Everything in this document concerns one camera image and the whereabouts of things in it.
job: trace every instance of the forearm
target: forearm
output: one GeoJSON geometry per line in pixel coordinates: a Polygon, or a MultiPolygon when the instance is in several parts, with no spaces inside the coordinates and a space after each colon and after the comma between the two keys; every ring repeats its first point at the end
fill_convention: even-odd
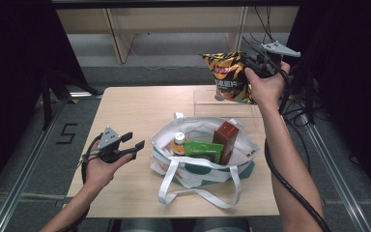
{"type": "Polygon", "coordinates": [[[78,220],[98,196],[101,188],[83,186],[80,192],[59,212],[41,232],[61,230],[78,220]]]}
{"type": "MultiPolygon", "coordinates": [[[[264,120],[265,132],[271,153],[271,160],[279,173],[322,215],[319,192],[310,177],[285,123],[276,106],[259,105],[264,120]]],[[[272,186],[284,228],[299,231],[300,227],[318,225],[305,211],[299,201],[272,175],[272,186]]]]}

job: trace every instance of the person's left hand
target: person's left hand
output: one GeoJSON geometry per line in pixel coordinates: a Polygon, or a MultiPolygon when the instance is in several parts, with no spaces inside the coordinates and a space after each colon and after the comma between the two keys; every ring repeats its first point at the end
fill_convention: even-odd
{"type": "MultiPolygon", "coordinates": [[[[99,140],[95,142],[92,151],[98,147],[99,142],[99,140]]],[[[113,163],[104,162],[99,158],[93,159],[95,157],[96,156],[90,156],[88,158],[90,161],[87,164],[85,185],[102,190],[111,180],[113,180],[114,173],[117,169],[130,161],[132,154],[127,154],[113,163]]]]}

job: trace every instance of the gray floor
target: gray floor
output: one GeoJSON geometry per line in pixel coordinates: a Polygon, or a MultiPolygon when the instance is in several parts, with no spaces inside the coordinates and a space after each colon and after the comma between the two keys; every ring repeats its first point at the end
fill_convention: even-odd
{"type": "MultiPolygon", "coordinates": [[[[250,35],[244,36],[252,41],[250,35]]],[[[263,38],[259,34],[253,36],[258,40],[263,38]]],[[[286,43],[287,36],[274,34],[282,44],[286,43]]],[[[222,34],[142,34],[135,37],[127,63],[118,65],[108,35],[70,35],[70,40],[89,84],[100,90],[108,86],[212,84],[211,74],[198,54],[228,50],[222,34]]],[[[247,49],[246,45],[242,46],[242,50],[247,49]]],[[[10,219],[4,225],[5,231],[37,231],[61,209],[99,103],[100,99],[90,98],[78,103],[53,104],[55,109],[61,109],[60,114],[33,175],[27,180],[10,219]],[[66,132],[75,136],[72,143],[59,144],[70,139],[60,135],[65,124],[70,125],[66,132]]],[[[320,110],[316,116],[317,131],[370,226],[364,231],[371,231],[371,183],[363,170],[349,161],[350,151],[340,132],[328,120],[327,113],[320,110]]],[[[0,176],[0,208],[34,151],[42,126],[43,107],[38,102],[33,120],[0,176]]],[[[298,135],[290,130],[305,158],[298,135]]],[[[359,227],[330,178],[322,155],[309,136],[309,129],[299,127],[299,131],[310,154],[312,177],[325,202],[331,231],[357,231],[359,227]]],[[[279,217],[251,217],[249,221],[253,231],[281,231],[279,217]]],[[[80,231],[107,231],[108,227],[108,219],[86,219],[80,231]]]]}

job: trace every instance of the wooden table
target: wooden table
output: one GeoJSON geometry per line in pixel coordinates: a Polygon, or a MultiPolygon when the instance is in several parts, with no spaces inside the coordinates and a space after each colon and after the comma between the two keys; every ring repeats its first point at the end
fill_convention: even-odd
{"type": "MultiPolygon", "coordinates": [[[[91,205],[88,218],[199,218],[278,215],[271,188],[271,172],[266,164],[262,118],[256,106],[231,101],[216,101],[214,86],[114,87],[104,92],[83,152],[92,140],[110,126],[120,135],[132,131],[133,139],[121,149],[146,140],[137,159],[120,168],[114,180],[91,205]],[[262,153],[254,159],[255,167],[248,179],[242,180],[243,194],[233,209],[222,210],[197,194],[178,196],[170,205],[158,202],[162,177],[150,169],[153,146],[150,138],[163,125],[173,120],[175,112],[185,116],[211,115],[236,118],[245,131],[259,144],[262,153]]],[[[82,187],[80,169],[76,170],[68,196],[82,187]]],[[[182,189],[172,183],[170,190],[182,189]]],[[[232,182],[207,186],[206,189],[226,202],[235,197],[232,182]]]]}

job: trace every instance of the bottle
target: bottle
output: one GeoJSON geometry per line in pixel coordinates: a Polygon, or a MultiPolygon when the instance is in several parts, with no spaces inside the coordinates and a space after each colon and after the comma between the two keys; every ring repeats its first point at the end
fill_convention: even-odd
{"type": "Polygon", "coordinates": [[[184,156],[186,135],[183,132],[177,132],[174,135],[174,139],[171,141],[171,150],[173,150],[173,156],[184,156]]]}

